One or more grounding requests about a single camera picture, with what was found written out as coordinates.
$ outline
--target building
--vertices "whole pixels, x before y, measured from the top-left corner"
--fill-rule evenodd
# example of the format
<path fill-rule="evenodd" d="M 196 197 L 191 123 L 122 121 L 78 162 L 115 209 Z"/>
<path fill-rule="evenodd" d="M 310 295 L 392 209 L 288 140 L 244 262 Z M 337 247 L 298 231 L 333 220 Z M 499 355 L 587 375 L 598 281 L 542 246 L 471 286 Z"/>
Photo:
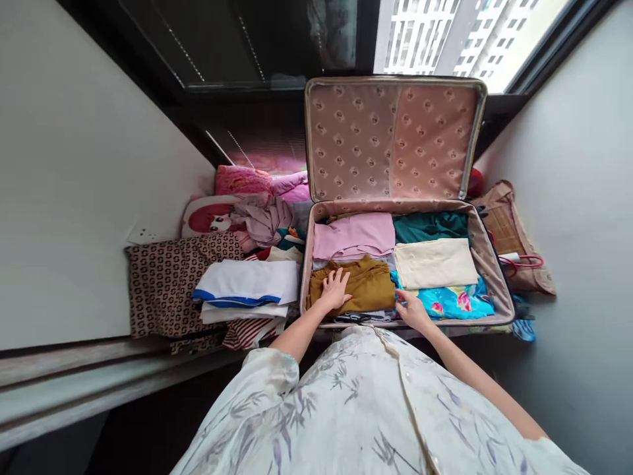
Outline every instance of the building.
<path fill-rule="evenodd" d="M 477 77 L 503 92 L 568 0 L 383 0 L 374 72 Z"/>

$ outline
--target suitcase lid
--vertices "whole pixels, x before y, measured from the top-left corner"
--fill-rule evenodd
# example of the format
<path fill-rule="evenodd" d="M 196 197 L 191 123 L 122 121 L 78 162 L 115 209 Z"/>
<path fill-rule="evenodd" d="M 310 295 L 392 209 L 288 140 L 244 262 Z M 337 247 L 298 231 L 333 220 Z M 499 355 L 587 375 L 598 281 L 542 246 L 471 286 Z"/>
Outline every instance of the suitcase lid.
<path fill-rule="evenodd" d="M 486 96 L 478 79 L 311 79 L 312 200 L 465 198 Z"/>

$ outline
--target pink shirt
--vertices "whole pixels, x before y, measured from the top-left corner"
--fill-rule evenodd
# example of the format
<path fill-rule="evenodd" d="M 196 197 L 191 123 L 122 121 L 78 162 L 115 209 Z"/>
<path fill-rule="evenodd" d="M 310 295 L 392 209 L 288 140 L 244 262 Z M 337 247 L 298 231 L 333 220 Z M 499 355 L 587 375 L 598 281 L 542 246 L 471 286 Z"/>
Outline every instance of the pink shirt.
<path fill-rule="evenodd" d="M 365 254 L 382 257 L 396 246 L 390 213 L 355 214 L 331 224 L 315 224 L 313 259 L 342 261 L 362 259 Z"/>

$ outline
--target hand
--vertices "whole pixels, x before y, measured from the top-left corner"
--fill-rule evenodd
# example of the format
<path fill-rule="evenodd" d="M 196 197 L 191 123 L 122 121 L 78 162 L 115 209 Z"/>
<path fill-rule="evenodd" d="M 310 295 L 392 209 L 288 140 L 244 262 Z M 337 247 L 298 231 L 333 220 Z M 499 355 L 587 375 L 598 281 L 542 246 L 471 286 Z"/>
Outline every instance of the hand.
<path fill-rule="evenodd" d="M 343 268 L 339 267 L 336 272 L 330 272 L 323 279 L 323 293 L 318 299 L 327 308 L 327 311 L 341 308 L 345 302 L 351 299 L 351 295 L 345 293 L 345 287 L 349 280 L 349 272 L 343 275 Z"/>
<path fill-rule="evenodd" d="M 406 290 L 396 289 L 396 295 L 398 296 L 396 310 L 398 310 L 400 317 L 407 325 L 418 330 L 424 336 L 427 336 L 431 331 L 437 330 L 437 326 L 429 317 L 424 305 L 422 305 L 422 301 L 415 294 Z"/>

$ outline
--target electrical outlet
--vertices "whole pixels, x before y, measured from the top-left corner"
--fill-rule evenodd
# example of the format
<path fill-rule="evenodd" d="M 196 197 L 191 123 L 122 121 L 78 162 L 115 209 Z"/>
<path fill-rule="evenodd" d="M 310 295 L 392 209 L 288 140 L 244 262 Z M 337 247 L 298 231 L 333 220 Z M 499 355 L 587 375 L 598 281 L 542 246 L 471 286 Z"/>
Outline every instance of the electrical outlet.
<path fill-rule="evenodd" d="M 150 226 L 144 224 L 137 224 L 130 234 L 127 236 L 127 241 L 132 244 L 151 244 L 160 241 L 160 237 Z"/>

